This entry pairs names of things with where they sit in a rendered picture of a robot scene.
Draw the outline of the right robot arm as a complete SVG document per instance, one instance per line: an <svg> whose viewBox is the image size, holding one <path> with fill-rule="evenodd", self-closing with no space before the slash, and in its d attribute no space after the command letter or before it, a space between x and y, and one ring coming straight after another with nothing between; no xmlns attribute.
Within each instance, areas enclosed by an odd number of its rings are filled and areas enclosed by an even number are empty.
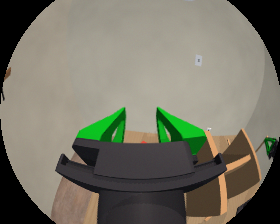
<svg viewBox="0 0 280 224"><path fill-rule="evenodd" d="M278 144L277 144L278 146ZM277 146L276 146L276 149L275 149L275 153L276 153L276 150L277 150ZM247 203L251 200L252 198L250 198L248 201L246 201L244 204L242 204L241 206L239 206L237 208L237 212L236 212L236 215L247 205Z"/></svg>

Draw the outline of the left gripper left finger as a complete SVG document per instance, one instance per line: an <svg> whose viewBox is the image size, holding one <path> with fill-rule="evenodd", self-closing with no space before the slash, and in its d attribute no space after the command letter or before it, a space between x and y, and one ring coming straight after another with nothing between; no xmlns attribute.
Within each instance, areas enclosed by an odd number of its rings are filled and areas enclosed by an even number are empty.
<svg viewBox="0 0 280 224"><path fill-rule="evenodd" d="M78 132L76 138L94 139L103 142L106 141L123 143L125 134L125 124L126 110L125 107L123 107L114 114L81 129ZM117 132L112 141L112 135L116 129Z"/></svg>

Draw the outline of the tan wooden flat bar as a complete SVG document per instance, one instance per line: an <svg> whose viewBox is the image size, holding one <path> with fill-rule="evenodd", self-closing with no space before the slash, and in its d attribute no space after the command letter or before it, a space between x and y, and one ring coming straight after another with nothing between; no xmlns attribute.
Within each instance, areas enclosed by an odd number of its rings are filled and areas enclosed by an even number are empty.
<svg viewBox="0 0 280 224"><path fill-rule="evenodd" d="M229 174L229 173L231 173L231 172L233 172L233 171L235 171L235 170L237 170L239 167L240 168L243 167L243 165L245 165L245 163L247 163L247 161L249 161L250 159L251 159L250 155L247 155L246 157L244 157L242 159L239 159L239 160L237 160L237 161L235 161L233 163L227 164L226 167L227 167L228 170L226 172L224 172L224 176ZM234 169L234 170L232 170L232 169Z"/></svg>

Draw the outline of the brown wooden board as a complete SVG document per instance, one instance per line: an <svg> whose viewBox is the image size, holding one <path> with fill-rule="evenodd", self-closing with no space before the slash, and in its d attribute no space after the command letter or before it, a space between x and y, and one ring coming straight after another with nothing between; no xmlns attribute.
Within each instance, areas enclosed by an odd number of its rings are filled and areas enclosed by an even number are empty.
<svg viewBox="0 0 280 224"><path fill-rule="evenodd" d="M210 131L204 131L207 140L198 151L196 164L212 160L217 148ZM227 190L224 173L211 182L186 193L186 216L212 217L227 212Z"/></svg>
<svg viewBox="0 0 280 224"><path fill-rule="evenodd" d="M254 148L244 129L241 129L222 156L227 165L247 155L251 159L243 167L225 175L227 199L243 193L262 179Z"/></svg>

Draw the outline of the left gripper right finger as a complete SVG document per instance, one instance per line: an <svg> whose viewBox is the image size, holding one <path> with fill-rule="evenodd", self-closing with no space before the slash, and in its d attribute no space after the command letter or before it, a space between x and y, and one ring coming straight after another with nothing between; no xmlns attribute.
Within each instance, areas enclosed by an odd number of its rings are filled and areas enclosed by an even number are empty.
<svg viewBox="0 0 280 224"><path fill-rule="evenodd" d="M156 122L159 143L187 141L192 155L197 154L207 140L202 129L167 113L160 107L157 107L156 110ZM171 141L169 140L165 129L169 132Z"/></svg>

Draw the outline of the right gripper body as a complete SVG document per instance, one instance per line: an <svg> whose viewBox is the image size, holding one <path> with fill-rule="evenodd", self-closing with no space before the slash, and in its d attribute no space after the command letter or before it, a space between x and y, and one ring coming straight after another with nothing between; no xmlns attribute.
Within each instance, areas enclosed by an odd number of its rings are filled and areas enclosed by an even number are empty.
<svg viewBox="0 0 280 224"><path fill-rule="evenodd" d="M274 156L275 156L275 149L276 149L276 146L277 146L278 142L279 142L279 141L277 141L277 139L276 139L275 142L274 142L275 144L273 144L274 147L272 146L272 149L271 149L271 151L270 151L270 153L269 153L269 155L268 155L269 158L272 157L272 158L274 159Z"/></svg>

